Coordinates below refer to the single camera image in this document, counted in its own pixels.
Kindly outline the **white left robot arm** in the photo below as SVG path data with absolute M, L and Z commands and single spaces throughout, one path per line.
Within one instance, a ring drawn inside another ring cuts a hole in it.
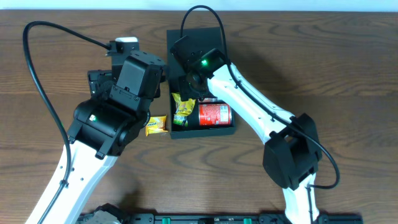
M 113 55 L 112 70 L 88 72 L 91 97 L 80 103 L 67 145 L 28 223 L 74 223 L 98 182 L 150 119 L 167 67 L 150 53 Z

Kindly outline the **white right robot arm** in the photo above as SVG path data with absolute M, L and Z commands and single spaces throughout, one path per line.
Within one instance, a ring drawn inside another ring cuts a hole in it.
M 264 144 L 262 165 L 282 188 L 291 223 L 314 223 L 320 212 L 312 185 L 322 159 L 315 122 L 277 106 L 254 88 L 218 49 L 170 53 L 187 74 L 191 88 L 221 99 L 247 122 Z

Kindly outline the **yellow almond biscuit packet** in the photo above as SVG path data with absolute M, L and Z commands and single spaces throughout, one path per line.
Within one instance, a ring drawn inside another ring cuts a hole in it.
M 151 116 L 146 124 L 146 136 L 150 134 L 167 133 L 166 130 L 167 116 Z

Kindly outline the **green yellow snack packet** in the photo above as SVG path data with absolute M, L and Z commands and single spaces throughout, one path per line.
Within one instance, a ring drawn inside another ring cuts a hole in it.
M 188 126 L 188 119 L 186 116 L 181 116 L 181 115 L 174 115 L 174 119 L 173 119 L 173 124 L 179 125 L 179 126 L 183 126 L 183 127 L 187 127 Z

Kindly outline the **red Pringles can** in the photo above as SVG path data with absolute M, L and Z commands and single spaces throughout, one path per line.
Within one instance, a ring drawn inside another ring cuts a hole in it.
M 232 122 L 231 107 L 227 104 L 200 104 L 198 106 L 200 126 L 228 126 Z
M 200 103 L 215 103 L 218 101 L 217 98 L 203 98 L 198 100 Z

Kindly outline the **yellow peanut butter biscuit packet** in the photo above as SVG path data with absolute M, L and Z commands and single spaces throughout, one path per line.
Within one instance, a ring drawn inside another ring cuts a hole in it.
M 196 100 L 189 98 L 187 101 L 183 101 L 180 93 L 172 93 L 172 97 L 175 101 L 175 115 L 189 116 L 193 112 Z

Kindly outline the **black box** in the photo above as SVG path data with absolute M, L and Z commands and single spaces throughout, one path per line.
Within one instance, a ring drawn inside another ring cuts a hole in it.
M 211 50 L 213 48 L 222 49 L 221 31 L 217 27 L 202 28 L 202 29 L 186 29 L 183 32 L 189 38 L 193 39 L 193 44 L 189 46 L 193 50 Z M 178 62 L 174 59 L 171 53 L 167 54 L 167 60 L 170 67 L 170 75 L 168 79 L 169 92 L 179 92 L 180 82 L 178 80 L 184 72 Z M 198 106 L 193 109 L 193 116 L 195 119 L 188 123 L 186 127 L 171 124 L 170 136 L 172 139 L 186 139 L 186 138 L 202 138 L 211 136 L 225 136 L 234 134 L 235 126 L 235 112 L 231 113 L 231 124 L 224 126 L 201 126 L 199 125 L 199 110 Z

